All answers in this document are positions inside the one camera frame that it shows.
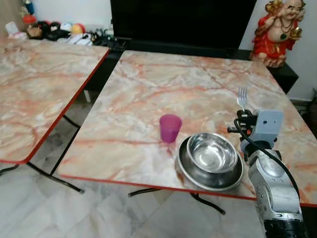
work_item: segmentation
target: pink cup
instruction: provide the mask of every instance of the pink cup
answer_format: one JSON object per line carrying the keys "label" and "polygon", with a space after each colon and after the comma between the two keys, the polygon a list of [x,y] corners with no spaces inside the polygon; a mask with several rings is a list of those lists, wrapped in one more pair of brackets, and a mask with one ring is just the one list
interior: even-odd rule
{"label": "pink cup", "polygon": [[160,137],[166,143],[172,143],[176,140],[182,119],[173,114],[166,114],[159,119]]}

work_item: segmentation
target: folding table leg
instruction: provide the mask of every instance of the folding table leg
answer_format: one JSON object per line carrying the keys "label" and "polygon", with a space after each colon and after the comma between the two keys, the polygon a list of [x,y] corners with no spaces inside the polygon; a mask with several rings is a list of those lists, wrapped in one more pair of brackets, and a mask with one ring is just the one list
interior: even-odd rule
{"label": "folding table leg", "polygon": [[6,168],[6,169],[3,169],[3,170],[0,170],[0,176],[3,175],[4,173],[8,172],[8,171],[15,170],[18,167],[19,167],[19,165],[14,165],[14,166],[12,166],[10,168]]}
{"label": "folding table leg", "polygon": [[68,183],[68,182],[66,182],[66,181],[63,181],[63,180],[61,180],[61,179],[59,179],[59,178],[56,178],[56,177],[54,177],[54,176],[52,176],[52,175],[50,175],[50,174],[44,172],[44,171],[41,170],[40,168],[38,168],[38,167],[36,167],[35,165],[33,165],[31,162],[27,162],[26,164],[27,164],[29,167],[31,167],[32,169],[34,169],[35,171],[39,172],[41,175],[43,175],[43,176],[45,176],[45,177],[47,177],[47,178],[49,178],[49,179],[51,179],[51,180],[53,180],[53,181],[55,181],[55,182],[59,182],[60,184],[63,184],[63,185],[65,185],[65,186],[69,187],[69,188],[72,188],[73,190],[76,190],[76,191],[79,192],[79,193],[84,193],[84,192],[85,192],[84,190],[82,190],[82,189],[80,189],[80,188],[78,188],[78,187],[76,187],[76,186],[74,186],[74,185],[72,185],[72,184],[70,184],[70,183]]}
{"label": "folding table leg", "polygon": [[203,204],[205,204],[205,205],[207,205],[207,206],[209,206],[209,207],[214,208],[215,210],[217,210],[217,211],[220,212],[221,214],[223,214],[223,215],[226,214],[226,212],[225,212],[224,210],[222,210],[220,207],[218,207],[216,204],[214,204],[214,203],[212,203],[212,202],[209,202],[209,201],[207,201],[207,200],[204,200],[204,199],[200,198],[198,193],[190,193],[190,195],[192,195],[192,197],[193,197],[195,200],[197,200],[197,201],[199,201],[199,202],[201,202],[201,203],[203,203]]}
{"label": "folding table leg", "polygon": [[66,145],[66,148],[64,149],[63,153],[61,154],[61,156],[59,157],[57,163],[55,164],[54,168],[52,169],[50,175],[53,175],[54,172],[56,171],[56,169],[58,168],[60,162],[62,161],[62,159],[64,158],[64,155],[66,154],[66,152],[68,151],[68,148],[70,147],[71,143],[73,143],[73,140],[75,139],[77,133],[79,132],[80,127],[76,130],[76,132],[73,134],[73,136],[71,137],[70,141],[68,142],[68,144]]}
{"label": "folding table leg", "polygon": [[68,116],[66,116],[65,114],[63,115],[63,118],[68,121],[70,124],[72,124],[74,127],[76,128],[80,128],[80,125],[76,124],[75,122],[73,122]]}
{"label": "folding table leg", "polygon": [[147,192],[155,192],[155,191],[159,191],[159,190],[160,190],[159,188],[141,189],[141,190],[137,190],[137,191],[129,193],[128,197],[133,197],[133,196],[138,195],[138,194],[147,193]]}

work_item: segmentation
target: red table edge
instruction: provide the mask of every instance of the red table edge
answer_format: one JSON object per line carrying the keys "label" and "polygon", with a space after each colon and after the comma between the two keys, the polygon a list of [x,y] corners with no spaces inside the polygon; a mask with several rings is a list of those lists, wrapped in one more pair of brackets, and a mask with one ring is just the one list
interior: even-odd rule
{"label": "red table edge", "polygon": [[43,137],[39,140],[39,142],[36,144],[36,146],[33,148],[33,150],[30,152],[30,154],[21,161],[9,161],[9,160],[1,160],[1,163],[6,163],[6,164],[17,164],[17,165],[21,165],[21,164],[26,164],[27,162],[29,162],[32,157],[35,155],[35,153],[38,151],[38,149],[41,147],[41,145],[43,144],[43,142],[47,139],[47,137],[49,136],[50,132],[55,128],[56,124],[59,122],[59,120],[63,117],[63,115],[65,114],[65,112],[68,110],[68,108],[70,107],[70,105],[73,104],[73,102],[76,100],[76,98],[79,96],[79,94],[83,91],[84,87],[86,86],[86,84],[89,82],[89,80],[91,79],[91,77],[95,74],[96,70],[100,67],[100,65],[104,62],[105,58],[107,57],[107,55],[109,54],[109,49],[108,51],[105,53],[105,55],[101,58],[101,60],[98,62],[98,64],[96,65],[96,67],[94,68],[93,71],[91,71],[91,73],[89,74],[89,76],[87,77],[87,79],[85,80],[85,82],[82,84],[82,86],[77,90],[77,92],[75,93],[75,95],[72,97],[72,99],[68,102],[68,104],[66,105],[66,107],[61,111],[61,113],[59,114],[59,116],[56,118],[56,120],[52,123],[52,125],[49,127],[49,129],[47,130],[47,132],[43,135]]}
{"label": "red table edge", "polygon": [[[190,189],[185,189],[185,188],[182,189],[182,188],[174,188],[174,187],[164,187],[164,186],[148,185],[148,184],[142,184],[142,183],[113,181],[113,180],[107,180],[107,179],[83,178],[83,177],[77,177],[77,176],[63,175],[60,173],[59,173],[59,175],[61,175],[64,178],[67,178],[67,179],[79,179],[79,180],[93,181],[93,182],[107,182],[107,183],[115,183],[115,184],[122,184],[122,185],[141,186],[141,187],[165,189],[165,190],[178,191],[178,192],[189,192],[189,193],[206,194],[206,195],[211,195],[211,196],[229,197],[229,198],[236,198],[236,199],[243,199],[243,200],[250,200],[250,201],[257,200],[255,197],[245,197],[245,196],[231,195],[231,194],[225,194],[225,193],[220,193],[220,192],[196,191],[196,190],[190,190]],[[300,204],[301,204],[301,206],[304,206],[304,207],[317,207],[317,204],[309,204],[309,203],[300,203]]]}

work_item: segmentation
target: television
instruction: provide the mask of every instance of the television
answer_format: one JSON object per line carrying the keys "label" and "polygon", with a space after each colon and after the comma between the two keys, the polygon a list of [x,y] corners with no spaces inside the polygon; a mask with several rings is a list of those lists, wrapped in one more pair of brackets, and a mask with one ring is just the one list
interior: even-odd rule
{"label": "television", "polygon": [[238,48],[256,0],[111,0],[122,39]]}

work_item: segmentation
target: toy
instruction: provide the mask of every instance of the toy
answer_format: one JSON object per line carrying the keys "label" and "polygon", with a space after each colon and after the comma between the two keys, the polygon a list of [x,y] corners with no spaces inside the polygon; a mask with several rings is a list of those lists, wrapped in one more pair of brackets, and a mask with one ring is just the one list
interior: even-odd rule
{"label": "toy", "polygon": [[69,32],[71,32],[71,27],[72,27],[72,24],[70,22],[62,22],[60,25],[61,30],[69,31]]}
{"label": "toy", "polygon": [[268,15],[259,20],[255,31],[254,49],[251,60],[262,61],[268,67],[281,67],[286,60],[286,49],[301,38],[302,29],[298,23],[303,20],[303,0],[271,0],[265,9]]}
{"label": "toy", "polygon": [[74,25],[71,27],[71,33],[72,33],[72,34],[85,33],[85,27],[84,27],[82,24],[80,24],[80,23],[74,24]]}

